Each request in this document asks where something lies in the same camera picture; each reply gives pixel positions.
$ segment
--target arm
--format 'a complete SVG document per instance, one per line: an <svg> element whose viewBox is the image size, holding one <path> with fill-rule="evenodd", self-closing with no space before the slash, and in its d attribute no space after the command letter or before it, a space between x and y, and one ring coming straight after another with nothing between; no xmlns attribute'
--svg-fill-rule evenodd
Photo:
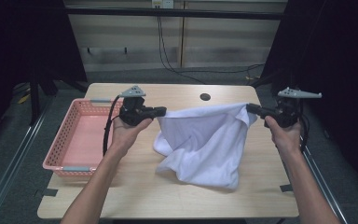
<svg viewBox="0 0 358 224"><path fill-rule="evenodd" d="M87 185L69 206L62 218L62 223L98 223L118 163L127 154L138 133L151 122L151 119L145 119L136 127L130 127L121 119L115 119L112 145Z"/></svg>
<svg viewBox="0 0 358 224"><path fill-rule="evenodd" d="M301 223L339 223L299 150L300 124L282 129L276 120L269 116L266 117L266 123L271 129L272 141L286 165Z"/></svg>

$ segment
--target forearm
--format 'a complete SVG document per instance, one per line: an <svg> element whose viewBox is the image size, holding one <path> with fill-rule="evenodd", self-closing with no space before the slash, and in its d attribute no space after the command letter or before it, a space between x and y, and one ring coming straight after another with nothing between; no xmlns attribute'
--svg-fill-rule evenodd
<svg viewBox="0 0 358 224"><path fill-rule="evenodd" d="M62 218L62 223L98 223L104 200L121 160L117 153L107 153L87 185L77 195Z"/></svg>
<svg viewBox="0 0 358 224"><path fill-rule="evenodd" d="M301 223L339 223L299 151L291 155L286 168L296 196Z"/></svg>

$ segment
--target black cable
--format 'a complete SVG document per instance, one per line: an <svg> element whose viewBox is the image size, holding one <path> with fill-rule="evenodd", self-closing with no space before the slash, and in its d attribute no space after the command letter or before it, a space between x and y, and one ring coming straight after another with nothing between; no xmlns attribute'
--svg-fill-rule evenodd
<svg viewBox="0 0 358 224"><path fill-rule="evenodd" d="M169 67L167 67L167 65L165 64L165 62L163 61L162 59L162 53L161 53L161 43L162 43L162 49L164 51L164 55L165 55L165 60L168 64ZM237 71L208 71L208 70L199 70L199 71L176 71L170 64L170 61L168 59L168 55L167 55L167 51L165 49L165 42L164 42L164 37L163 37L163 33L162 33L162 23L161 23L161 17L158 17L158 50L159 50L159 58L161 60L161 63L162 65L165 67L165 69L167 69L168 71L170 72L174 72L175 74L179 75L179 76L182 76L182 77L188 77L188 78L191 78L195 81L198 81L202 84L206 84L204 82L202 82L201 80L199 79L196 79L194 77L190 77L190 76L186 76L186 75L183 75L183 73L220 73L220 74L234 74L234 73L247 73L248 74L248 84L250 82L250 74L249 74L249 71L250 70L253 70L253 69L256 69L257 67L259 66L263 66L264 63L259 63L259 64L252 64L250 66L248 66L246 69L242 69L242 70L237 70Z"/></svg>
<svg viewBox="0 0 358 224"><path fill-rule="evenodd" d="M303 138L302 138L302 142L301 142L301 152L304 152L305 147L307 146L307 142L308 142L308 137L309 137L309 133L310 133L310 120L307 118L307 116L304 115L304 105L303 105L303 101L300 100L299 102L299 119L301 122L301 125L303 127Z"/></svg>
<svg viewBox="0 0 358 224"><path fill-rule="evenodd" d="M286 70L277 69L277 70L273 71L271 74L269 74L267 77L261 77L256 82L252 83L251 86L256 89L259 86L266 85L266 84L270 83L273 78L280 76L281 73L283 73L284 71L286 71Z"/></svg>
<svg viewBox="0 0 358 224"><path fill-rule="evenodd" d="M161 63L162 65L165 67L165 69L167 69L168 71L170 72L174 72L176 75L179 75L181 77L188 77L188 78L191 78L199 83L202 83L202 84L206 84L205 82L199 80L199 79L196 79L194 77L190 77L190 76L186 76L186 75L183 75L177 71L175 71L173 69L173 67L171 66L170 64L170 61L168 60L168 56L167 56L167 52L165 50L165 43L164 43L164 37L162 36L162 27L161 27L161 17L157 17L158 19L158 51L159 51L159 58L161 59ZM164 50L164 54L165 54L165 58L166 58L166 61L167 61L167 64L170 68L167 67L167 65L165 65L164 61L162 60L162 53L161 53L161 42L162 42L162 47L163 47L163 50Z"/></svg>
<svg viewBox="0 0 358 224"><path fill-rule="evenodd" d="M105 126L105 128L104 128L104 134L103 134L103 155L104 155L104 154L106 153L106 151L107 151L107 142L108 142L108 140L109 140L110 127L112 126L113 120L118 117L118 116L115 116L114 118L112 118L113 110L115 109L115 105L116 105L116 102L117 102L118 98L120 98L119 95L116 97L116 99L113 101L112 105L110 106L109 116L107 117L106 126Z"/></svg>

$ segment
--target white wall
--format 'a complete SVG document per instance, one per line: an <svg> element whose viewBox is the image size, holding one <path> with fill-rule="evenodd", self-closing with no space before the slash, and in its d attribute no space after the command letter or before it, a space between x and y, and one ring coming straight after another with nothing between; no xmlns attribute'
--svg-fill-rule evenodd
<svg viewBox="0 0 358 224"><path fill-rule="evenodd" d="M65 4L149 8L151 0L66 0ZM174 8L199 10L283 12L285 6L284 0L174 1ZM69 17L87 71L162 67L156 17ZM167 54L175 67L263 63L279 25L278 21L202 18L161 18L161 23ZM86 48L90 48L91 54L87 53ZM127 54L123 53L124 48L127 48Z"/></svg>

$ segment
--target hand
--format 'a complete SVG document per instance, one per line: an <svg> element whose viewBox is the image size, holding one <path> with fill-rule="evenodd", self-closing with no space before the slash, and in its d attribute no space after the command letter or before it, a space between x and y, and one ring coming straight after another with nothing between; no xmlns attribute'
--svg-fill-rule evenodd
<svg viewBox="0 0 358 224"><path fill-rule="evenodd" d="M133 127L120 118L116 118L113 125L112 145L106 153L117 152L121 157L124 157L135 142L138 133L147 128L152 121L152 119L144 119Z"/></svg>
<svg viewBox="0 0 358 224"><path fill-rule="evenodd" d="M301 153L299 150L301 130L299 122L283 129L271 116L266 116L265 121L271 129L272 142L278 148L283 162L289 162L293 156Z"/></svg>

